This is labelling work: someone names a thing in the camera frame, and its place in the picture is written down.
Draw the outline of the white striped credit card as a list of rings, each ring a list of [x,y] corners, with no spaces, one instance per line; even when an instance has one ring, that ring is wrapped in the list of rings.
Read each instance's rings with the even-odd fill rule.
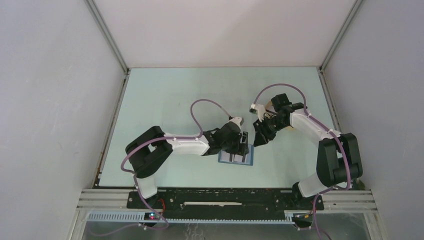
[[[219,157],[220,163],[232,163],[234,161],[234,155],[231,153],[227,153],[225,151],[221,152],[221,155]]]

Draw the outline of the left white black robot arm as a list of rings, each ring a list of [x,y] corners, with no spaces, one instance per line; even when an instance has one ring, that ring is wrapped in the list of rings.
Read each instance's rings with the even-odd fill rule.
[[[154,174],[172,154],[212,156],[226,152],[244,156],[250,152],[248,136],[234,120],[201,135],[175,135],[159,126],[149,128],[125,148],[124,160],[130,162],[135,186],[140,191],[138,201],[145,208],[156,206],[158,188]]]

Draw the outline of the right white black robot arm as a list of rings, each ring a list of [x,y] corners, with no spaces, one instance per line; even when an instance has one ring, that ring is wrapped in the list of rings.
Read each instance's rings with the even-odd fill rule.
[[[319,122],[302,103],[292,103],[285,93],[271,99],[273,111],[253,103],[250,112],[257,115],[253,123],[253,145],[259,147],[271,142],[278,131],[292,127],[305,134],[317,147],[315,173],[292,186],[291,204],[304,209],[315,196],[331,187],[350,184],[363,175],[362,160],[356,136],[332,130]]]

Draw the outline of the blue card holder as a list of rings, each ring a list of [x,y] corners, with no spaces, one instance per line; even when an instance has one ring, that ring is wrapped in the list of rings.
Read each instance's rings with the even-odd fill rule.
[[[249,153],[246,155],[230,154],[225,151],[221,151],[218,154],[218,162],[224,164],[242,165],[242,166],[253,166],[254,164],[254,146],[248,145]]]

